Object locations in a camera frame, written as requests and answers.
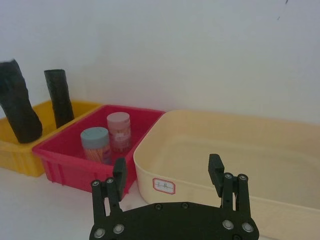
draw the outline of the plastic bin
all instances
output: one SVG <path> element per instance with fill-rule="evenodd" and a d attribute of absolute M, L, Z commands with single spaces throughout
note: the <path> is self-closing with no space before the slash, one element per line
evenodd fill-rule
<path fill-rule="evenodd" d="M 41 160 L 33 155 L 32 148 L 100 106 L 101 104 L 93 102 L 72 101 L 75 119 L 59 129 L 56 129 L 51 101 L 34 106 L 33 109 L 42 123 L 43 132 L 41 138 L 27 144 L 18 143 L 7 118 L 0 119 L 0 167 L 28 176 L 40 176 L 45 170 Z"/>
<path fill-rule="evenodd" d="M 220 206 L 209 154 L 226 172 L 248 175 L 261 235 L 320 239 L 320 125 L 206 111 L 163 115 L 134 152 L 141 196 Z"/>
<path fill-rule="evenodd" d="M 133 153 L 145 134 L 164 114 L 163 111 L 116 105 L 100 107 L 95 112 L 33 148 L 33 152 L 42 159 L 48 180 L 91 192 L 91 181 L 95 179 L 105 181 L 112 176 L 112 165 L 86 159 L 80 134 L 87 128 L 108 128 L 107 116 L 115 112 L 130 114 L 132 148 L 124 153 L 112 152 L 111 156 L 113 162 L 119 157 L 125 157 L 128 174 L 124 193 L 129 191 L 137 178 Z"/>

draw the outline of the red-bordered label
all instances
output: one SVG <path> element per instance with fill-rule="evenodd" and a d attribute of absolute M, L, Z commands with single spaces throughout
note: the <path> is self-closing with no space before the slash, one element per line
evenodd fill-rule
<path fill-rule="evenodd" d="M 153 188 L 156 191 L 171 195 L 176 193 L 176 185 L 172 181 L 167 181 L 159 178 L 154 178 L 152 181 Z"/>

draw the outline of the jar lid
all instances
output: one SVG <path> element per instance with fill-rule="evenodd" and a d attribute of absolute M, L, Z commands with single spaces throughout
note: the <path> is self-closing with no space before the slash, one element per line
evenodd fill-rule
<path fill-rule="evenodd" d="M 81 132 L 81 142 L 85 149 L 99 149 L 109 144 L 108 130 L 104 127 L 91 127 Z"/>
<path fill-rule="evenodd" d="M 130 115 L 126 112 L 114 112 L 106 117 L 109 129 L 122 129 L 130 126 Z"/>

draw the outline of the pink lid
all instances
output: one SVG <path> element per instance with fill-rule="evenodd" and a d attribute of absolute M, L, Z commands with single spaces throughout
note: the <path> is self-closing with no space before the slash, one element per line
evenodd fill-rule
<path fill-rule="evenodd" d="M 106 117 L 109 129 L 123 129 L 130 126 L 130 115 L 126 112 L 114 112 Z"/>

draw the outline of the black cylindrical object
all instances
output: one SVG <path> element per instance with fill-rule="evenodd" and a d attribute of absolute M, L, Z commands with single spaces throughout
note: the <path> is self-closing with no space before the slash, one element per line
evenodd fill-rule
<path fill-rule="evenodd" d="M 41 137 L 42 124 L 32 109 L 16 60 L 0 62 L 0 105 L 19 143 L 31 143 Z"/>
<path fill-rule="evenodd" d="M 72 121 L 74 113 L 69 97 L 66 72 L 63 69 L 45 70 L 44 76 L 48 86 L 56 128 Z"/>

